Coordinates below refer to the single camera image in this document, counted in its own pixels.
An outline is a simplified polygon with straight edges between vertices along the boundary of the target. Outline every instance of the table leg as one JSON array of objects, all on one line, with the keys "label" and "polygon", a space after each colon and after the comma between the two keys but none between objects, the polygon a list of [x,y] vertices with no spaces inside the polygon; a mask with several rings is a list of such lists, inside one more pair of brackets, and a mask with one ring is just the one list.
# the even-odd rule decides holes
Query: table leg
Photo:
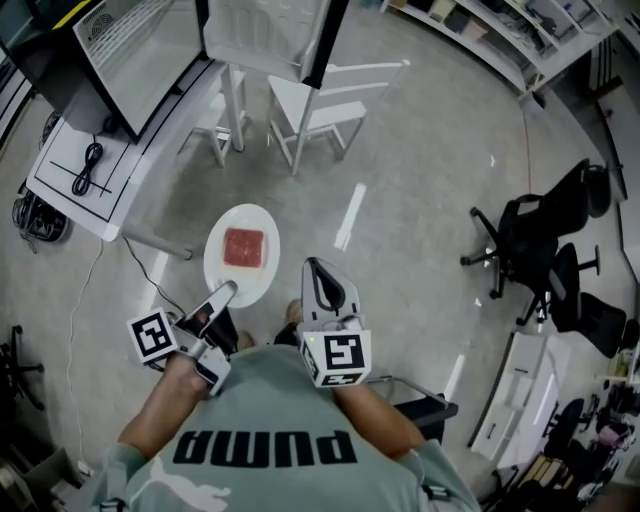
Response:
[{"label": "table leg", "polygon": [[159,251],[166,252],[172,256],[182,258],[183,260],[190,260],[191,256],[193,256],[193,253],[189,249],[177,247],[164,238],[160,238],[153,234],[151,230],[142,228],[141,226],[132,224],[123,226],[122,236],[129,238],[130,240],[140,242],[141,244],[148,245],[149,247],[153,247],[154,249],[158,249]]},{"label": "table leg", "polygon": [[240,108],[238,106],[238,91],[233,79],[233,70],[227,64],[222,72],[222,93],[224,94],[225,109],[229,118],[231,128],[231,141],[236,151],[244,151],[244,140],[242,137],[242,123],[240,122]]}]

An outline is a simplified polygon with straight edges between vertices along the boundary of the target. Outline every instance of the yellow strip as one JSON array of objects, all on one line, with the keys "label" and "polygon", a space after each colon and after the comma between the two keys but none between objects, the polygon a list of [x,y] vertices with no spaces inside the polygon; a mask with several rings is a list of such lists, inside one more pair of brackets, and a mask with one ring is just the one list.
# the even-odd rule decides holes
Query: yellow strip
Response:
[{"label": "yellow strip", "polygon": [[53,30],[62,27],[65,23],[67,23],[67,21],[69,21],[71,18],[73,18],[75,16],[75,14],[82,9],[85,5],[87,5],[91,0],[83,0],[82,2],[80,2],[78,5],[76,5],[73,9],[71,9],[71,11],[69,11],[69,14],[67,14],[64,18],[62,18],[58,24],[53,27]]}]

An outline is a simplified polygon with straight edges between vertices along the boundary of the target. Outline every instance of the white floor line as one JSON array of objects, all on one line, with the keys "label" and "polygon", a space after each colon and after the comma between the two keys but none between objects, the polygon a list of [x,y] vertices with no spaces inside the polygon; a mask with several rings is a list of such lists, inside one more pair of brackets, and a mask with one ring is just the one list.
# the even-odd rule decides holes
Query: white floor line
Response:
[{"label": "white floor line", "polygon": [[347,208],[347,213],[345,213],[344,219],[342,219],[342,225],[336,233],[336,241],[333,244],[336,249],[340,249],[341,251],[347,249],[349,238],[351,238],[351,230],[353,229],[353,224],[356,221],[356,215],[358,215],[358,210],[360,209],[360,205],[362,204],[362,199],[364,198],[366,191],[366,185],[363,185],[362,183],[358,183],[356,185],[353,195],[351,196],[349,208]]},{"label": "white floor line", "polygon": [[[152,281],[158,284],[162,283],[162,276],[164,275],[164,270],[167,267],[168,261],[169,255],[166,252],[158,251],[156,260],[153,262],[153,267],[151,268],[151,272],[149,273],[149,277]],[[140,314],[147,313],[151,310],[153,301],[156,298],[156,293],[157,290],[155,286],[147,282],[147,289],[145,290],[144,297],[142,299],[142,302],[140,303]]]},{"label": "white floor line", "polygon": [[458,381],[460,380],[460,374],[462,373],[462,369],[464,368],[464,354],[460,354],[458,359],[456,359],[456,364],[453,365],[453,370],[451,371],[451,376],[449,377],[449,382],[447,382],[447,387],[444,388],[444,398],[445,400],[451,400],[453,394],[456,391],[456,387],[458,387]]}]

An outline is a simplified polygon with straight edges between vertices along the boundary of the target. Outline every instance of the green t-shirt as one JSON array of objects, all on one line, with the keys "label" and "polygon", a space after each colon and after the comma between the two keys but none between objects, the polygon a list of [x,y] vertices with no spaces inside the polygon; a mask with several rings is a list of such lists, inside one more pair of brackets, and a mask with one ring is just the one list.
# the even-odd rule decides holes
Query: green t-shirt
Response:
[{"label": "green t-shirt", "polygon": [[[231,364],[222,393],[153,460],[126,445],[109,452],[96,510],[114,496],[141,512],[480,510],[437,441],[400,462],[385,457],[292,347],[255,347]],[[423,485],[451,498],[430,501]]]}]

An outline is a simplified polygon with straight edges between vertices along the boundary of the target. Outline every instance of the shirt sleeve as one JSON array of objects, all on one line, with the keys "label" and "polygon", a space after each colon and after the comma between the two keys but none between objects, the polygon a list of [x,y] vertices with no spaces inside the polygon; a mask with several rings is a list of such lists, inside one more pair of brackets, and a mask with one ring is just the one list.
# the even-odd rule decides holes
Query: shirt sleeve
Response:
[{"label": "shirt sleeve", "polygon": [[102,473],[91,500],[91,510],[99,510],[101,504],[112,500],[124,500],[127,483],[147,463],[133,446],[118,443],[105,457]]},{"label": "shirt sleeve", "polygon": [[477,500],[447,459],[438,441],[425,442],[398,462],[416,475],[420,485],[445,488],[459,510],[480,512]]}]

